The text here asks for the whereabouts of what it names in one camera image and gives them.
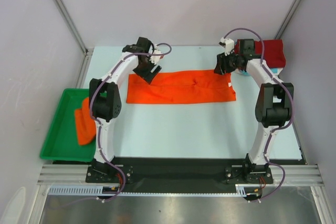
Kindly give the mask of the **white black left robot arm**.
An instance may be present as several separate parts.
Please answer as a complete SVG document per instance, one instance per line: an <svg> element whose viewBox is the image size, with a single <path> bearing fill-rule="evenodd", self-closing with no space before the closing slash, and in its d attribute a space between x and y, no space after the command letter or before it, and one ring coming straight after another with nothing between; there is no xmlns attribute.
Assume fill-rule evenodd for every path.
<svg viewBox="0 0 336 224"><path fill-rule="evenodd" d="M117 63L100 79L89 83L89 115L96 126L96 151L87 170L87 183L110 183L121 175L115 166L114 128L122 109L120 91L128 75L134 72L150 84L162 69L158 61L163 56L154 43L139 37L126 45Z"/></svg>

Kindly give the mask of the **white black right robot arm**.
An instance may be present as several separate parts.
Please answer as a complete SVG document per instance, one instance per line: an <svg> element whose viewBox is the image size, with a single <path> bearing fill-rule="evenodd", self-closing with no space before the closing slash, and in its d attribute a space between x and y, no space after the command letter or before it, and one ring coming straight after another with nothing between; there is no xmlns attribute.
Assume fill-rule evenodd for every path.
<svg viewBox="0 0 336 224"><path fill-rule="evenodd" d="M255 106L258 129L254 143L240 167L225 169L226 181L229 184L272 183L269 168L272 165L269 160L271 146L278 131L288 128L293 117L293 84L283 82L272 71L286 64L282 42L221 38L219 45L224 52L217 55L214 72L224 75L241 70L250 75L259 87Z"/></svg>

